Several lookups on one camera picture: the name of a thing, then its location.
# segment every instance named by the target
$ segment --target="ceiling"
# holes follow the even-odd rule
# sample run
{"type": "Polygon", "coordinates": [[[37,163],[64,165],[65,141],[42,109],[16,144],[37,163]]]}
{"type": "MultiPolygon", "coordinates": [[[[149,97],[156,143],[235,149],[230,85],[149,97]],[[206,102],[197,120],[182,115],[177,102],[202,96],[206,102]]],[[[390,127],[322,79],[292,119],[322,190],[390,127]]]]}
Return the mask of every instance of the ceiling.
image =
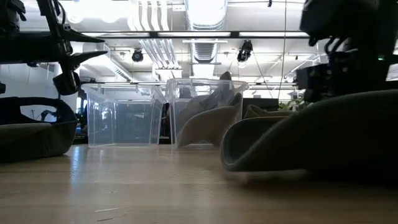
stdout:
{"type": "MultiPolygon", "coordinates": [[[[27,7],[28,22],[21,24],[21,30],[48,29],[45,19],[39,16],[37,3],[35,1],[24,2],[27,7]]],[[[73,8],[72,1],[60,2],[67,13],[76,12],[77,9],[73,8]]],[[[272,7],[267,7],[268,1],[229,0],[224,29],[239,31],[299,30],[303,2],[304,0],[288,0],[285,8],[285,1],[273,0],[272,7]]],[[[184,8],[183,0],[169,0],[167,3],[169,5],[168,23],[170,29],[187,30],[185,11],[181,10],[184,8]]],[[[126,19],[132,13],[129,1],[113,1],[106,9],[101,8],[99,3],[93,5],[95,7],[85,12],[86,18],[84,20],[76,24],[71,23],[75,30],[80,32],[129,31],[126,19]],[[103,22],[101,16],[105,12],[117,15],[119,19],[114,23],[103,22]]],[[[192,60],[189,44],[184,44],[182,39],[172,41],[178,63],[182,68],[182,76],[191,76],[192,60]]],[[[324,54],[325,40],[319,42],[317,47],[309,47],[308,40],[305,39],[253,39],[252,57],[249,58],[244,68],[238,68],[236,53],[242,45],[243,39],[228,39],[227,41],[225,44],[220,44],[216,58],[216,62],[220,65],[215,66],[214,76],[221,75],[229,70],[235,77],[234,79],[247,82],[263,82],[264,80],[280,82],[284,80],[283,77],[297,67],[307,67],[319,62],[319,60],[322,62],[326,60],[325,57],[320,57],[317,61],[308,60],[316,57],[316,55],[324,54]]],[[[112,50],[112,58],[131,72],[132,76],[142,81],[148,81],[153,77],[151,75],[152,61],[147,55],[144,54],[142,62],[134,63],[131,60],[134,49],[141,48],[139,40],[107,39],[106,44],[112,50]]],[[[94,77],[113,75],[111,71],[106,70],[100,64],[87,66],[85,71],[85,73],[95,74],[94,77]]]]}

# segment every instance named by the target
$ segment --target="beige fabric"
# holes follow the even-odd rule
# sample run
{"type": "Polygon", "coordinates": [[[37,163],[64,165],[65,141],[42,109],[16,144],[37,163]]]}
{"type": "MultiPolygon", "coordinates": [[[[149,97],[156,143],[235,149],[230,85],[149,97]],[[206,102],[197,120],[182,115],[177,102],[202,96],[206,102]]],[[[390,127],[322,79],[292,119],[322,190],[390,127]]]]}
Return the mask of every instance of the beige fabric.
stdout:
{"type": "Polygon", "coordinates": [[[199,103],[205,100],[207,97],[208,95],[196,96],[188,101],[184,109],[179,112],[178,116],[175,118],[177,120],[177,124],[184,125],[191,117],[198,113],[204,112],[204,108],[199,103]]]}
{"type": "Polygon", "coordinates": [[[177,147],[207,141],[219,147],[225,132],[240,116],[242,95],[237,94],[232,100],[231,106],[224,106],[213,110],[204,111],[195,115],[185,123],[177,135],[177,147]]]}

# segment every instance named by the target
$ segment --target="white wall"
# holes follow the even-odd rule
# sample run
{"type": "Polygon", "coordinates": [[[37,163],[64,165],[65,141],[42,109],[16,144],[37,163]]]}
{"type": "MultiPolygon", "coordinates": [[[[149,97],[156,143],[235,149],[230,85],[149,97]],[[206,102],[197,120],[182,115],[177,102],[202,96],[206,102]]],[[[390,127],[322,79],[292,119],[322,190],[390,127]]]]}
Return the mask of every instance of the white wall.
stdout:
{"type": "MultiPolygon", "coordinates": [[[[30,68],[25,64],[0,65],[0,81],[6,84],[6,93],[1,94],[0,98],[10,96],[57,98],[58,92],[53,85],[53,77],[54,73],[44,68],[30,68]]],[[[34,119],[40,119],[43,110],[55,111],[54,108],[39,105],[21,108],[22,114],[34,119]]],[[[46,121],[53,120],[54,118],[49,115],[46,117],[46,121]]]]}

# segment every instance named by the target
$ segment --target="spotlight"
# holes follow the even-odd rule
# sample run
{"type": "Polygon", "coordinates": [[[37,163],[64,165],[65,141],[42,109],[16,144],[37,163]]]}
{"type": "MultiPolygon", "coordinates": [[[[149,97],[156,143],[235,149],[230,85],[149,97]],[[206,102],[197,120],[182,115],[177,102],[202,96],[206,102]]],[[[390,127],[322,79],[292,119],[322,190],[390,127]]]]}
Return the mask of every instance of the spotlight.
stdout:
{"type": "Polygon", "coordinates": [[[144,56],[142,55],[142,49],[135,49],[131,59],[133,62],[141,62],[144,59],[144,56]]]}
{"type": "Polygon", "coordinates": [[[252,51],[253,51],[253,45],[251,44],[251,41],[245,40],[238,53],[238,58],[237,58],[238,62],[241,63],[246,62],[251,56],[252,51]]]}

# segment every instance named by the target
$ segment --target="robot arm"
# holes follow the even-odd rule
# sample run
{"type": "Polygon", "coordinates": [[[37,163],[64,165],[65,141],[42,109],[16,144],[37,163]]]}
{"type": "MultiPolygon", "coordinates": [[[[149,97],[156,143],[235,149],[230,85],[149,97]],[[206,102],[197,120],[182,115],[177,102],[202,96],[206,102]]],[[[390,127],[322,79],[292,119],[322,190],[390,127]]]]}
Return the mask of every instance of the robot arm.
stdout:
{"type": "Polygon", "coordinates": [[[0,64],[26,63],[36,66],[40,62],[59,62],[62,73],[53,79],[61,95],[76,93],[80,79],[75,70],[92,57],[106,51],[72,54],[71,41],[100,43],[103,40],[74,31],[65,23],[65,11],[58,0],[37,0],[41,16],[45,16],[50,32],[19,31],[19,19],[26,20],[25,7],[20,0],[0,0],[0,64]],[[59,23],[58,16],[63,16],[59,23]]]}
{"type": "Polygon", "coordinates": [[[329,62],[297,71],[298,87],[307,89],[305,100],[386,88],[389,67],[398,63],[393,54],[397,1],[307,0],[300,29],[310,36],[310,46],[330,38],[325,46],[329,62]]]}

